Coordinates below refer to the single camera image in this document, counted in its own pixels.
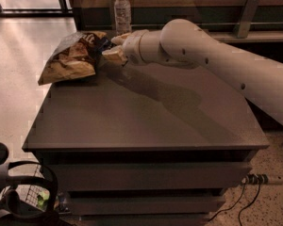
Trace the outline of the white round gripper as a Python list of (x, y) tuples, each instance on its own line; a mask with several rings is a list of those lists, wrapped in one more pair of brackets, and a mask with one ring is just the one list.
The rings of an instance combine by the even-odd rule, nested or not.
[(133, 65), (145, 65), (146, 62), (142, 58), (140, 46), (142, 37), (146, 33), (148, 33), (148, 30), (144, 29), (113, 37), (111, 42), (117, 46), (104, 51), (102, 56), (116, 65), (124, 66), (127, 61)]

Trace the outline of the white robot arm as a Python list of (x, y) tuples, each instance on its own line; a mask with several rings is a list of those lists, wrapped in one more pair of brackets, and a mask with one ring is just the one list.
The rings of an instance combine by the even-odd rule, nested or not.
[(102, 55), (115, 64), (202, 66), (283, 125), (283, 63), (215, 40), (183, 19), (158, 31), (117, 36), (111, 42), (114, 46)]

